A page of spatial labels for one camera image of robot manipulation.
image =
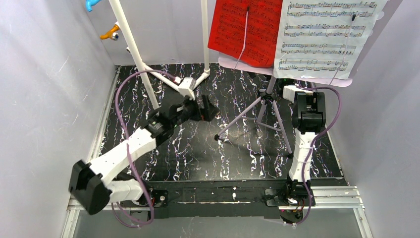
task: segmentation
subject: gray wall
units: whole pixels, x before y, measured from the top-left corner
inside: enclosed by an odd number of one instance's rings
[[[331,131],[345,178],[357,185],[374,237],[419,237],[420,1],[404,0],[340,89]],[[327,95],[328,118],[336,99]]]
[[[114,65],[79,1],[0,7],[0,237],[59,237]]]
[[[121,0],[143,61],[147,64],[204,62],[200,0]],[[208,0],[209,31],[216,0]],[[116,22],[108,1],[93,6],[89,18],[99,35]],[[134,65],[125,50],[121,31],[118,41],[103,40],[115,65]],[[218,53],[210,50],[210,62]]]

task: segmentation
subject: black marble table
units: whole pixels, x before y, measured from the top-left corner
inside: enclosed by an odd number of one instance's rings
[[[151,68],[167,71],[175,76],[198,78],[203,64],[151,65]],[[123,66],[117,87],[130,74],[133,66]],[[150,75],[159,103],[177,96],[177,92]],[[215,141],[214,135],[228,125],[257,98],[260,88],[266,88],[263,75],[255,78],[239,70],[210,64],[210,76],[196,89],[196,95],[209,95],[210,101],[220,109],[212,122],[188,121],[179,126],[174,135],[154,151],[142,156],[136,168],[143,179],[150,181],[170,180],[222,180],[222,179],[285,179],[292,164],[287,158],[286,146],[281,133],[257,126],[253,120],[240,119],[223,136]],[[140,77],[131,80],[122,90],[120,109],[127,121],[129,133],[139,127],[152,109]],[[291,125],[291,104],[278,101],[287,136],[294,150],[294,131]],[[256,117],[261,105],[250,111],[248,117]],[[264,123],[275,125],[276,117],[271,106],[267,107]],[[123,141],[123,133],[112,102],[101,154]],[[314,178],[342,177],[327,135],[315,144],[311,176]]]

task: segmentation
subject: tripod leg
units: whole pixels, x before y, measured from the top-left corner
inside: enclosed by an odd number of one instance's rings
[[[289,153],[289,155],[292,155],[293,154],[292,153],[292,148],[290,148],[289,140],[287,139],[287,135],[286,135],[286,130],[284,129],[283,121],[281,120],[280,112],[278,111],[277,103],[276,103],[275,100],[273,101],[273,109],[274,109],[274,111],[276,113],[277,121],[278,121],[278,123],[280,125],[280,129],[281,129],[281,132],[283,134],[283,138],[284,138],[284,140],[286,142],[287,152]]]
[[[261,122],[261,120],[263,119],[266,107],[267,107],[266,101],[263,101],[261,105],[260,113],[258,113],[257,122]]]
[[[217,135],[214,136],[215,140],[218,140],[220,138],[220,136],[229,129],[229,127],[231,127],[233,124],[235,124],[239,119],[242,119],[242,117],[249,111],[251,110],[253,107],[255,107],[255,105],[257,103],[259,103],[261,101],[261,97],[258,97],[253,103],[251,103],[251,105],[249,105],[243,112],[241,112],[237,117],[235,117],[235,119],[233,121],[231,121],[229,123],[229,125],[227,125],[227,127],[225,127],[222,131],[220,131]]]

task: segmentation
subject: black marble tabletop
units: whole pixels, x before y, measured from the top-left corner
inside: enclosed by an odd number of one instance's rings
[[[203,64],[152,65],[151,68],[167,71],[175,76],[198,78]],[[121,67],[117,87],[130,74],[133,66]],[[151,84],[159,103],[177,97],[177,92],[150,75]],[[268,85],[263,75],[251,78],[247,73],[210,64],[210,76],[196,89],[196,95],[209,95],[210,101],[220,109],[211,122],[188,121],[175,129],[174,135],[157,149],[145,154],[136,162],[136,168],[145,180],[221,180],[221,179],[274,179],[287,177],[292,159],[287,158],[281,133],[257,126],[253,120],[240,119],[223,136],[215,141],[214,135],[229,124],[257,98],[260,88]],[[140,77],[132,79],[122,90],[120,109],[129,133],[139,127],[152,109]],[[121,126],[112,102],[102,143],[101,154],[123,141]],[[280,115],[287,137],[294,150],[294,131],[291,125],[291,104],[278,101]],[[258,104],[247,117],[258,115]],[[267,106],[262,120],[276,125],[271,105]],[[311,168],[312,177],[342,177],[327,135],[315,144]]]

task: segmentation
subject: gray floor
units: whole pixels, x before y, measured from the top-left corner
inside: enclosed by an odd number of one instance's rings
[[[122,226],[111,211],[80,213],[75,238],[361,238],[353,209],[313,209],[297,228],[263,217],[184,217],[156,219],[140,229]]]

